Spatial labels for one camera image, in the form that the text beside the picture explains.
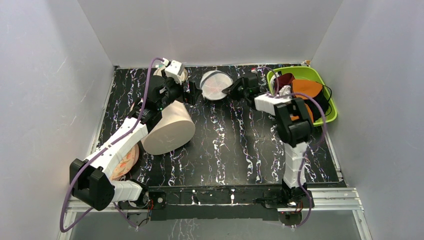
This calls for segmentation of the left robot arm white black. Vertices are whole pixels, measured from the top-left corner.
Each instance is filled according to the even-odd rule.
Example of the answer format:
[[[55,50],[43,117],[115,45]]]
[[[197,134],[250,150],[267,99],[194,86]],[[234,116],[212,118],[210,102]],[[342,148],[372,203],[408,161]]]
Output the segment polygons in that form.
[[[145,95],[134,101],[132,110],[109,140],[85,160],[76,158],[71,163],[71,195],[97,211],[124,201],[137,208],[147,206],[148,187],[136,180],[111,180],[113,171],[124,155],[159,123],[166,107],[175,101],[195,105],[201,94],[194,80],[177,83],[172,77],[150,77]]]

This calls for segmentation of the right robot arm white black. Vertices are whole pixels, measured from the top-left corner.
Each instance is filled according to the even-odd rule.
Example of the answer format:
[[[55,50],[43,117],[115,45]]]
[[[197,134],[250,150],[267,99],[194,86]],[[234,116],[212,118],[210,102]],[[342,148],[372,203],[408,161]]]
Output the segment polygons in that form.
[[[245,100],[252,109],[274,116],[276,132],[284,145],[285,170],[280,190],[268,190],[253,202],[266,208],[312,209],[313,198],[305,180],[304,155],[314,126],[304,100],[262,91],[255,73],[240,77],[222,93],[232,100]]]

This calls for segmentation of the white mesh laundry bag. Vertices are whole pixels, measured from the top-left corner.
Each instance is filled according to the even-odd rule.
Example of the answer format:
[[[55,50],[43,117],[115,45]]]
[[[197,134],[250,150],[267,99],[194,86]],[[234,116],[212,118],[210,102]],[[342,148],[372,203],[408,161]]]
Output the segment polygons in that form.
[[[211,70],[203,74],[199,87],[205,99],[218,101],[227,96],[227,94],[222,91],[232,84],[233,80],[228,74],[219,70]]]

